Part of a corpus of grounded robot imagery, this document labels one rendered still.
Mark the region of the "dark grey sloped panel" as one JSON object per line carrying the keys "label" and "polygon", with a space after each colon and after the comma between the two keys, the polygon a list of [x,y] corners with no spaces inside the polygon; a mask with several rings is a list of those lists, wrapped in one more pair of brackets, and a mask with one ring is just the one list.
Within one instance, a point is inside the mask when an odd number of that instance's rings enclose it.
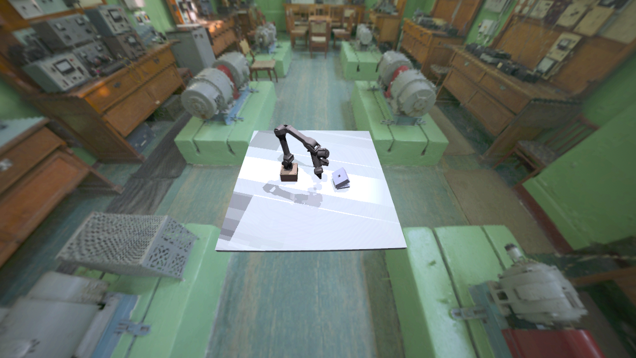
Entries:
{"label": "dark grey sloped panel", "polygon": [[342,167],[331,173],[337,189],[349,188],[350,185],[346,170]]}

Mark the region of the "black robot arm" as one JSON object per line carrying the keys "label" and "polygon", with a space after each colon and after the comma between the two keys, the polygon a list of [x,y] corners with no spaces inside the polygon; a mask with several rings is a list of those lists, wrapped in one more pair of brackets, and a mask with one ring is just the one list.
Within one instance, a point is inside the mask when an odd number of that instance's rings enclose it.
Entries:
{"label": "black robot arm", "polygon": [[[308,152],[311,152],[312,159],[316,159],[320,157],[320,166],[329,165],[329,161],[327,159],[329,157],[328,149],[326,148],[321,149],[321,145],[316,140],[314,140],[311,137],[305,136],[299,131],[296,131],[296,129],[293,128],[292,125],[280,124],[278,127],[276,127],[273,130],[273,132],[275,133],[276,137],[279,138],[280,140],[280,146],[282,147],[283,154],[284,154],[283,162],[281,164],[284,166],[285,171],[292,171],[293,169],[292,161],[295,159],[294,155],[289,152],[288,142],[286,140],[286,133],[295,137],[296,140],[299,140],[300,142],[302,142],[305,149],[308,149]],[[315,148],[315,146],[317,147]],[[321,157],[323,158],[321,159]]]}

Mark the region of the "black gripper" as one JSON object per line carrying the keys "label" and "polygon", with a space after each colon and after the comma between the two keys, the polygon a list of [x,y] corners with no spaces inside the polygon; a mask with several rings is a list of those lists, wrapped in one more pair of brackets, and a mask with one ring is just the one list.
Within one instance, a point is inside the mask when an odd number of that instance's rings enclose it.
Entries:
{"label": "black gripper", "polygon": [[315,175],[321,179],[321,173],[324,173],[322,167],[320,166],[320,157],[316,159],[312,159],[313,166],[315,167],[314,173]]}

